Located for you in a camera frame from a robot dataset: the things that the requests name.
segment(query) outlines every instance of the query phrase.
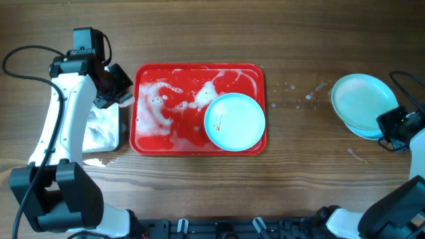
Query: tray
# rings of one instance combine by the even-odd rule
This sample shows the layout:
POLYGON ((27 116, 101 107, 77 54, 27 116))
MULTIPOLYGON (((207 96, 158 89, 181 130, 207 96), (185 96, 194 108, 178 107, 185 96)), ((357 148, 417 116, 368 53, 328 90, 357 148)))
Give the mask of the tray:
POLYGON ((130 145, 142 155, 255 155, 261 140, 245 151, 214 145, 204 129, 208 105, 225 93, 255 99, 264 113, 264 77, 253 64, 146 64, 136 74, 130 145))

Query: red tray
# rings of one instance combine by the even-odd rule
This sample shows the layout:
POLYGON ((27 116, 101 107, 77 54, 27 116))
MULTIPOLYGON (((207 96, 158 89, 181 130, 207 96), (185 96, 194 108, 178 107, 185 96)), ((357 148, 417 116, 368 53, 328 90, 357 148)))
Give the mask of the red tray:
POLYGON ((253 64, 146 64, 136 74, 130 145, 142 155, 255 155, 261 140, 245 151, 214 145, 204 129, 204 114, 219 95, 241 93, 264 113, 264 77, 253 64))

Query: wood grain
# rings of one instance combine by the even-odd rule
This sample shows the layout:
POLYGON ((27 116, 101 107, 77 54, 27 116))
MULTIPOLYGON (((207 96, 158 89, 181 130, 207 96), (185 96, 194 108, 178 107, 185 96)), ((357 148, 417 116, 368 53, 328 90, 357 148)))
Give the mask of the wood grain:
MULTIPOLYGON (((410 152, 389 153, 353 135, 333 112, 329 80, 371 74, 413 110, 388 73, 408 70, 425 78, 425 4, 96 2, 5 1, 0 5, 0 56, 27 44, 66 52, 73 28, 91 26, 108 35, 113 62, 131 78, 148 62, 257 64, 266 76, 268 105, 268 146, 254 157, 144 157, 128 141, 117 152, 85 155, 113 162, 104 168, 85 166, 106 202, 130 208, 140 218, 306 216, 330 204, 366 210, 408 179, 410 152), (329 84, 312 105, 305 96, 322 82, 329 84)), ((52 58, 28 50, 14 56, 8 68, 48 77, 52 58)), ((404 84, 425 100, 423 89, 404 84)), ((27 164, 39 140, 50 88, 0 73, 0 91, 0 238, 9 238, 18 208, 9 175, 27 164)), ((26 219, 20 236, 64 238, 35 234, 26 219)))

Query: wooden table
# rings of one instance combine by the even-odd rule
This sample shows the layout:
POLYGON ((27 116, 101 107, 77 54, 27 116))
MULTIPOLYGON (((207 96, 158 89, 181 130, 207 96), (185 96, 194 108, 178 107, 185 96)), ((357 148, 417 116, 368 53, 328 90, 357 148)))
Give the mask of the wooden table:
MULTIPOLYGON (((328 92, 344 75, 371 74, 413 110, 388 73, 399 69, 425 77, 423 3, 29 2, 0 5, 1 57, 27 44, 66 52, 73 28, 91 26, 109 36, 112 62, 132 79, 148 62, 252 62, 265 73, 268 146, 261 154, 144 157, 127 140, 117 152, 84 156, 107 165, 85 166, 105 202, 130 208, 140 218, 308 216, 330 204, 364 211, 408 179, 410 152, 389 153, 351 133, 335 115, 328 92), (327 84, 311 104, 305 96, 322 82, 327 84)), ((47 78, 53 57, 28 50, 14 56, 8 68, 47 78)), ((422 89, 405 84, 425 100, 422 89)), ((8 238, 18 209, 9 175, 24 167, 35 149, 50 87, 0 73, 0 89, 0 237, 8 238)), ((35 234, 25 218, 20 236, 64 238, 35 234)))

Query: wooden surface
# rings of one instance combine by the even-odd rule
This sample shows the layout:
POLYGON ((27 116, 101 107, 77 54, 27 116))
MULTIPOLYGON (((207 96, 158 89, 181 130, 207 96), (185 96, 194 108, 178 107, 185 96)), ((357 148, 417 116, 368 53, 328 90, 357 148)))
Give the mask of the wooden surface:
MULTIPOLYGON (((112 62, 130 78, 148 62, 253 62, 266 76, 268 146, 261 154, 143 157, 126 141, 117 152, 84 156, 108 164, 85 166, 105 202, 139 218, 308 216, 330 204, 364 211, 408 179, 410 152, 389 153, 353 135, 335 115, 328 91, 330 81, 346 74, 371 74, 414 109, 388 73, 425 78, 419 1, 50 2, 63 4, 0 5, 1 57, 27 44, 66 52, 73 28, 91 26, 108 35, 112 62), (328 85, 312 105, 305 96, 322 82, 328 85)), ((8 67, 48 77, 52 58, 28 50, 8 67)), ((425 100, 419 87, 405 84, 425 100)), ((8 238, 18 209, 9 175, 35 149, 50 87, 0 73, 0 91, 0 238, 8 238)), ((35 234, 26 218, 21 225, 21 238, 64 238, 35 234)))

